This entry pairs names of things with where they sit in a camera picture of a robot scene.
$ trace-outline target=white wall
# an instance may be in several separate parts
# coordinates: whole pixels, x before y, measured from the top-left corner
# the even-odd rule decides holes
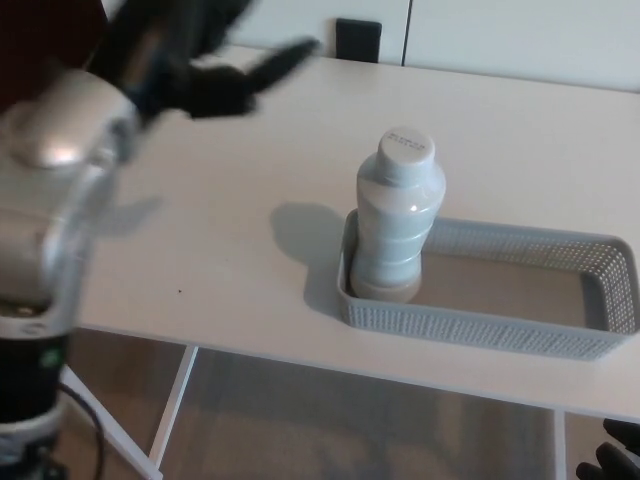
[[[640,91],[640,1],[414,0],[406,64]]]
[[[296,35],[313,35],[335,53],[336,17],[382,23],[380,61],[400,64],[409,0],[261,0],[232,35],[236,45],[275,46]]]

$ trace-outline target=plastic bottle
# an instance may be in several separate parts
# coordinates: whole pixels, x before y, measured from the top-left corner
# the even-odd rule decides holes
[[[360,298],[409,302],[422,281],[421,251],[446,190],[431,138],[388,131],[360,167],[358,248],[351,287]]]

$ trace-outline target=table top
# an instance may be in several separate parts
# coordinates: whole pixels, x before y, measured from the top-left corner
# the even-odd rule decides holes
[[[156,127],[101,228],[83,326],[640,419],[640,337],[596,363],[497,352],[352,329],[335,295],[356,171],[397,125],[434,138],[444,216],[613,234],[639,252],[640,97],[319,59],[261,106]]]

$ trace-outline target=mesh basket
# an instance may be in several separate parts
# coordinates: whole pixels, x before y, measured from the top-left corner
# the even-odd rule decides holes
[[[355,298],[348,272],[356,246],[354,211],[345,226],[338,278],[342,317],[353,327],[580,360],[601,357],[640,329],[633,254],[615,237],[439,218],[424,247],[439,255],[587,275],[603,298],[601,329]]]

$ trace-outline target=table leg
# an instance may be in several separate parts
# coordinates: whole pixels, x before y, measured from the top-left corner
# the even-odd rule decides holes
[[[149,458],[158,468],[160,468],[160,464],[162,463],[162,457],[164,456],[164,451],[167,448],[173,424],[178,416],[182,396],[187,388],[189,375],[191,375],[191,369],[193,368],[193,363],[195,362],[197,353],[198,347],[188,346],[185,348],[176,379],[173,382],[173,387],[171,388],[171,393],[167,400],[167,406],[164,409],[160,425],[158,426],[158,432],[153,440],[153,446],[151,447]]]
[[[565,412],[553,411],[553,444],[555,450],[556,480],[567,480],[567,437]]]
[[[62,372],[62,382],[75,390],[95,410],[104,426],[108,442],[122,455],[144,478],[162,480],[162,473],[149,457],[131,439],[129,434],[120,426],[115,418],[102,406],[100,401],[91,393],[78,376],[67,366]],[[77,407],[83,417],[87,417],[84,410]]]

